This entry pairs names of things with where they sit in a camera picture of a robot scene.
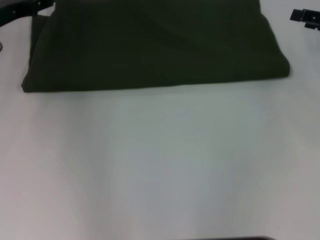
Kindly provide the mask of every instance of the folded green towel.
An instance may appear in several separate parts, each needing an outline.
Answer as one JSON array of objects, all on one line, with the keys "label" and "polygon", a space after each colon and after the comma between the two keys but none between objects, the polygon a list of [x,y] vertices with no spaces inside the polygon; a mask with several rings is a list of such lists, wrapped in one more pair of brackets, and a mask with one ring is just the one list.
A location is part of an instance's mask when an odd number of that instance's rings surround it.
[{"label": "folded green towel", "polygon": [[284,78],[259,0],[57,0],[32,19],[25,92]]}]

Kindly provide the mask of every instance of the black clip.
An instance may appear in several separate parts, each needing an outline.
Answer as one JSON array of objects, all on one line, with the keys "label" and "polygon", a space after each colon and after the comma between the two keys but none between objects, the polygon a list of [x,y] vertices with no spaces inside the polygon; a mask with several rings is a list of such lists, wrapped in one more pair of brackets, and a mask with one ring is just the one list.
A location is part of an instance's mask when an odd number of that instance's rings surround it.
[{"label": "black clip", "polygon": [[294,9],[290,20],[305,23],[305,28],[318,29],[320,31],[320,12],[312,10]]}]

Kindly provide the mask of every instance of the black strap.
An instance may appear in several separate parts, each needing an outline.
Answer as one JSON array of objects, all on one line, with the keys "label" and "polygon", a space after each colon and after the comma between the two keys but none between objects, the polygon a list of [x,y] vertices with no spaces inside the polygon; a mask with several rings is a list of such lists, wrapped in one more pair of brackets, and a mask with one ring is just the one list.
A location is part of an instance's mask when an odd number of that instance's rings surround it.
[{"label": "black strap", "polygon": [[0,0],[0,27],[16,19],[36,16],[39,11],[54,5],[55,0]]}]

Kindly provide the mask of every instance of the dark green fabric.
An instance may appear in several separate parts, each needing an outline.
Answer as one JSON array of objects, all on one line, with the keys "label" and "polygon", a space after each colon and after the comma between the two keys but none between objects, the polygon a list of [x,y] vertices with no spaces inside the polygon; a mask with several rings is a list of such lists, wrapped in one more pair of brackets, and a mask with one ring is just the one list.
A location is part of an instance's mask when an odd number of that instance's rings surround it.
[{"label": "dark green fabric", "polygon": [[57,0],[33,18],[25,92],[284,78],[259,0]]}]

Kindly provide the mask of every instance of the white table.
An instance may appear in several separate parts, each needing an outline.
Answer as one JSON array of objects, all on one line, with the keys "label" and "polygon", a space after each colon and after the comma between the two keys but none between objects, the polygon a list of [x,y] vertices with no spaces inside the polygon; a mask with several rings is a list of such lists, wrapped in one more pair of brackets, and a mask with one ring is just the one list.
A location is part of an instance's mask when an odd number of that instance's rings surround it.
[{"label": "white table", "polygon": [[0,28],[0,239],[320,239],[319,0],[261,0],[288,79],[25,94],[30,19]]}]

